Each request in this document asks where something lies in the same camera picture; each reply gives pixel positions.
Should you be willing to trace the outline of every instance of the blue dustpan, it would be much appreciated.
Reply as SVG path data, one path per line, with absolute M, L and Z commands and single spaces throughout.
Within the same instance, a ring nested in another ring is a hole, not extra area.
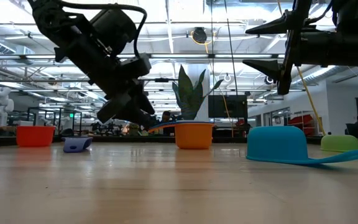
M 310 159 L 306 137 L 292 126 L 253 128 L 248 135 L 247 159 L 285 164 L 313 165 L 358 159 L 358 150 L 324 159 Z
M 83 152 L 87 147 L 90 147 L 92 143 L 91 137 L 87 138 L 63 138 L 65 144 L 63 146 L 63 152 L 65 153 L 77 153 Z

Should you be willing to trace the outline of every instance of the plant leaf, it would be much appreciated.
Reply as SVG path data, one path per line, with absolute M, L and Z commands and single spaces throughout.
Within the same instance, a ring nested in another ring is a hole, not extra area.
M 182 101 L 180 109 L 183 119 L 194 120 L 197 116 L 198 110 L 194 110 L 187 101 Z
M 175 93 L 175 96 L 177 98 L 177 104 L 179 107 L 181 107 L 181 103 L 180 103 L 180 96 L 179 96 L 179 87 L 175 82 L 172 82 L 172 90 Z
M 208 96 L 209 94 L 212 93 L 212 91 L 216 90 L 217 88 L 219 88 L 219 86 L 221 85 L 221 83 L 223 82 L 224 80 L 219 80 L 215 83 L 215 86 L 213 86 L 213 88 L 204 96 L 204 98 L 206 96 Z
M 203 84 L 203 81 L 204 81 L 204 76 L 205 76 L 205 71 L 206 71 L 206 69 L 204 69 L 204 71 L 203 72 L 201 72 L 201 75 L 200 75 L 200 77 L 198 77 L 198 81 L 196 81 L 196 83 L 194 84 L 194 89 L 196 89 L 196 87 L 201 83 L 201 84 Z
M 187 99 L 191 96 L 193 92 L 193 84 L 191 84 L 191 80 L 189 76 L 186 74 L 183 66 L 180 65 L 179 69 L 179 97 L 182 102 L 184 99 Z
M 193 90 L 191 98 L 188 99 L 190 102 L 191 109 L 198 111 L 203 104 L 203 84 L 202 82 L 198 83 L 196 88 Z

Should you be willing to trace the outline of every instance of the humanoid robot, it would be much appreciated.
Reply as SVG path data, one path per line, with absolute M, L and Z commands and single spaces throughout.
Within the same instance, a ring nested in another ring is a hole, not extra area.
M 0 126 L 6 126 L 7 113 L 14 109 L 14 102 L 9 99 L 11 89 L 8 87 L 0 87 Z

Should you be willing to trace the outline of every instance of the wooden table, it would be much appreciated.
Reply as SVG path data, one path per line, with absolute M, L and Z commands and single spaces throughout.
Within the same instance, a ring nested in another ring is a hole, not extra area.
M 313 157 L 326 157 L 310 146 Z M 358 223 L 358 161 L 248 161 L 245 144 L 0 147 L 0 223 Z

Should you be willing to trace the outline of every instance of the chair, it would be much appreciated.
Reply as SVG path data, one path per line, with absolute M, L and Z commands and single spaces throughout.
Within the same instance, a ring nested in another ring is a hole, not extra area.
M 358 137 L 358 128 L 355 124 L 347 123 L 346 130 L 348 135 L 354 136 L 356 138 Z

